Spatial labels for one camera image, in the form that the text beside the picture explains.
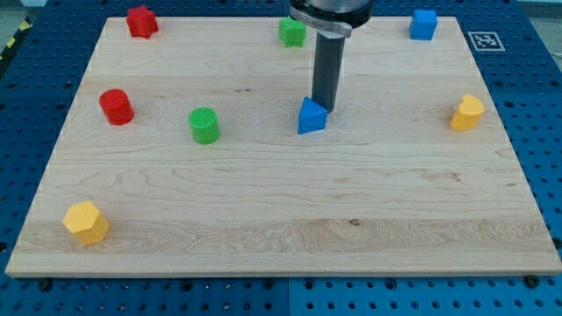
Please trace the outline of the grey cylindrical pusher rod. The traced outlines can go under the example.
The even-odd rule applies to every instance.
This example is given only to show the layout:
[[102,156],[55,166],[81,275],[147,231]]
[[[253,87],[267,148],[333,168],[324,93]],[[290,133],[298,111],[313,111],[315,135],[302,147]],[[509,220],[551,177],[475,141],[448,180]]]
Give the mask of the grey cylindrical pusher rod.
[[317,32],[311,98],[327,112],[335,109],[344,44],[345,38],[340,34]]

